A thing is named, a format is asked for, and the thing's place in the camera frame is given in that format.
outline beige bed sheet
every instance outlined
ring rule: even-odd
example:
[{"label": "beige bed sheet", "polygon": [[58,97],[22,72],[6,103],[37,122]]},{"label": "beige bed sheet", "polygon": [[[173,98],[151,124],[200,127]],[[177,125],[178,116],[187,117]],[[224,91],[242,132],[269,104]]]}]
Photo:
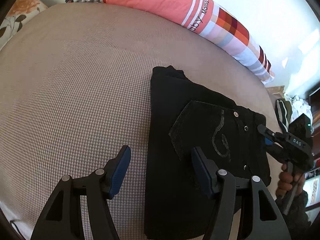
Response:
[{"label": "beige bed sheet", "polygon": [[[18,226],[34,227],[64,174],[86,176],[128,144],[132,161],[109,205],[121,240],[146,238],[150,78],[154,66],[168,65],[264,114],[267,126],[279,131],[258,78],[206,39],[147,12],[59,4],[8,42],[0,52],[0,205],[21,220]],[[280,164],[268,160],[274,194]],[[82,208],[86,214],[85,201]],[[231,239],[238,219],[237,213]],[[90,239],[87,216],[84,229]]]}]

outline black cable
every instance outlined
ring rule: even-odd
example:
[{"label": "black cable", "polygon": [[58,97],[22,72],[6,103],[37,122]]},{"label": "black cable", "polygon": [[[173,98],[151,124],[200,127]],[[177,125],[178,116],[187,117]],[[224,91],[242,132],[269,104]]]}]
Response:
[{"label": "black cable", "polygon": [[10,220],[9,223],[12,225],[14,225],[14,227],[16,228],[17,232],[19,233],[19,235],[22,237],[22,239],[25,240],[24,236],[22,235],[22,233],[20,232],[19,228],[17,227],[17,225],[15,224],[15,221],[14,220]]}]

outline metal rivet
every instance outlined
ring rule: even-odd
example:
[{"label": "metal rivet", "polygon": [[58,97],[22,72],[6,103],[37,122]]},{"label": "metal rivet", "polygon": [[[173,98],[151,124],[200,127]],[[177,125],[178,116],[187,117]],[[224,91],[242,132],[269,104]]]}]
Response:
[{"label": "metal rivet", "polygon": [[218,173],[221,175],[221,176],[225,176],[227,174],[227,171],[225,170],[218,170]]},{"label": "metal rivet", "polygon": [[252,177],[252,180],[255,181],[255,182],[259,182],[260,181],[260,178],[258,176],[253,176]]},{"label": "metal rivet", "polygon": [[67,180],[70,179],[70,176],[69,175],[63,175],[61,179],[62,179],[62,181],[67,181]]},{"label": "metal rivet", "polygon": [[97,169],[96,174],[97,175],[102,175],[104,173],[104,169]]}]

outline floral pillow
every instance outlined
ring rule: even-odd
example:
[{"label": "floral pillow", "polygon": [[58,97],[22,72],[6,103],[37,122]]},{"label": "floral pillow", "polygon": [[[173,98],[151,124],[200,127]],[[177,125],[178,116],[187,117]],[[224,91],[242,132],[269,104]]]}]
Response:
[{"label": "floral pillow", "polygon": [[23,25],[47,8],[40,0],[16,0],[0,25],[0,50]]}]

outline pink blanket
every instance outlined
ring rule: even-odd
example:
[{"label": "pink blanket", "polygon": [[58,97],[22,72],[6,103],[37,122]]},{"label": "pink blanket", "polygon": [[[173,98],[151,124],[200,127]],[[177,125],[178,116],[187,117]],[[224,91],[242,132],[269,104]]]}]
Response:
[{"label": "pink blanket", "polygon": [[274,79],[271,64],[248,30],[213,0],[74,0],[103,2],[154,13],[216,44],[264,84]]}]

